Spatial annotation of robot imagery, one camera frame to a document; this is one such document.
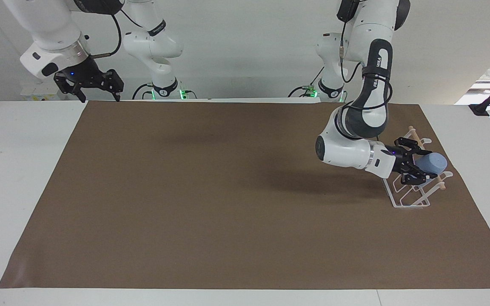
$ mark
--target blue foam cylinder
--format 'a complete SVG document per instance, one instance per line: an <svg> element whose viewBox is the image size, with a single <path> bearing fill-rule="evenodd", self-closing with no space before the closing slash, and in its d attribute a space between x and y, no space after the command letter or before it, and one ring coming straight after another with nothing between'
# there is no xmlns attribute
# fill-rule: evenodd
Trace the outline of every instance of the blue foam cylinder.
<svg viewBox="0 0 490 306"><path fill-rule="evenodd" d="M427 173L436 173L440 175L447 169L447 159L440 153L430 153L416 160L416 165L421 170ZM432 179L427 180L426 183L420 185L421 187L432 182Z"/></svg>

